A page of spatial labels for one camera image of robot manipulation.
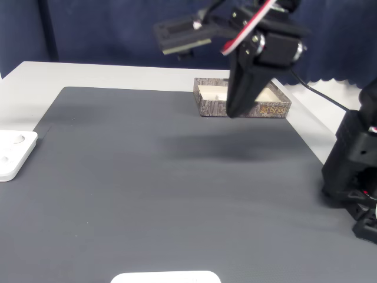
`black cable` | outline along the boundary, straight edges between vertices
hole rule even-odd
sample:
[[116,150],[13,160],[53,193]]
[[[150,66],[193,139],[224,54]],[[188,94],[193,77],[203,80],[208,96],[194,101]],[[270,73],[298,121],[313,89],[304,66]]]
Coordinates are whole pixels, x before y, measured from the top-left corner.
[[306,87],[308,90],[314,92],[315,94],[318,94],[319,96],[323,97],[324,99],[330,101],[331,103],[335,104],[336,106],[338,106],[339,108],[345,110],[345,111],[348,111],[349,109],[343,105],[341,105],[340,103],[336,102],[334,99],[331,99],[330,97],[324,95],[323,93],[319,92],[318,90],[315,90],[314,88],[308,86],[293,70],[291,70],[292,72],[292,75],[295,77],[295,79],[297,79],[304,87]]
[[210,15],[210,13],[212,11],[214,11],[215,9],[217,9],[217,7],[219,7],[222,3],[224,3],[225,0],[213,0],[211,5],[209,5],[209,7],[207,9],[205,9],[204,11],[202,11],[203,16],[202,16],[202,19],[201,19],[201,22],[202,23],[206,23],[206,21],[208,20],[208,16]]

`white object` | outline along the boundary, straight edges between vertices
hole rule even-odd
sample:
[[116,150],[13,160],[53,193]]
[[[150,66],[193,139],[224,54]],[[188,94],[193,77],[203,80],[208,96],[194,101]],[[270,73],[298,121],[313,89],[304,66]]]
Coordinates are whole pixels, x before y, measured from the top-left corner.
[[123,273],[111,283],[221,283],[211,271],[173,271]]
[[[198,85],[199,92],[204,100],[221,100],[226,101],[228,87],[219,85]],[[255,101],[261,102],[279,102],[280,99],[269,88],[264,88]]]
[[194,21],[194,22],[193,22],[193,28],[194,28],[195,30],[200,29],[200,28],[201,28],[201,22]]
[[0,182],[10,181],[17,175],[37,138],[33,131],[0,130]]
[[[195,78],[228,77],[221,70],[23,62],[0,83],[0,130],[33,131],[67,86],[192,92]],[[324,163],[336,141],[329,129],[339,127],[344,111],[300,85],[287,90],[273,81],[292,101],[287,121]],[[335,80],[310,85],[348,108],[360,107],[355,87]]]

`navy backdrop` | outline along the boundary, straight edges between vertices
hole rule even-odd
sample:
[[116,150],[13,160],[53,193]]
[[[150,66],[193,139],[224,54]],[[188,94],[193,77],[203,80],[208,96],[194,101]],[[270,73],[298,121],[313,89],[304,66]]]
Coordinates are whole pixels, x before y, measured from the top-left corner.
[[[251,1],[228,0],[218,13],[228,17],[234,4]],[[155,22],[193,14],[207,4],[0,0],[0,73],[4,76],[26,60],[227,69],[228,60],[219,53],[224,40],[196,48],[195,59],[179,62],[160,52],[152,33]],[[295,68],[304,80],[336,78],[363,87],[377,77],[377,0],[302,0],[293,18],[313,32]],[[42,22],[51,28],[43,29]],[[296,84],[291,77],[280,80]]]

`white table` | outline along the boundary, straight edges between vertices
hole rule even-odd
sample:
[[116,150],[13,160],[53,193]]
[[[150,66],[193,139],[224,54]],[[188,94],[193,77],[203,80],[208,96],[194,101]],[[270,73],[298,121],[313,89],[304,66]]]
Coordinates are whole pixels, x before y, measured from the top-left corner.
[[[193,91],[196,77],[227,78],[229,72],[23,62],[0,82],[0,130],[33,130],[64,87]],[[300,86],[288,91],[276,80],[275,84],[292,101],[287,120],[324,163],[344,111],[313,94],[303,97]],[[329,113],[332,119],[326,119]]]

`wood grain pattern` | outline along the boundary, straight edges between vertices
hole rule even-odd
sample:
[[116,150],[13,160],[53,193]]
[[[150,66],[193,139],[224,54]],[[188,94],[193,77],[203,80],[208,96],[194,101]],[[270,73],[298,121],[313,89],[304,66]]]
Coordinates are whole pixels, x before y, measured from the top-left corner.
[[[198,85],[216,85],[227,87],[228,80],[221,78],[195,78],[194,80],[194,97],[198,105],[200,115],[205,117],[227,117],[226,101],[204,100],[200,94]],[[242,117],[285,118],[287,116],[292,102],[273,82],[269,82],[266,87],[269,88],[280,101],[255,102],[255,106],[250,110],[250,112],[242,115]]]

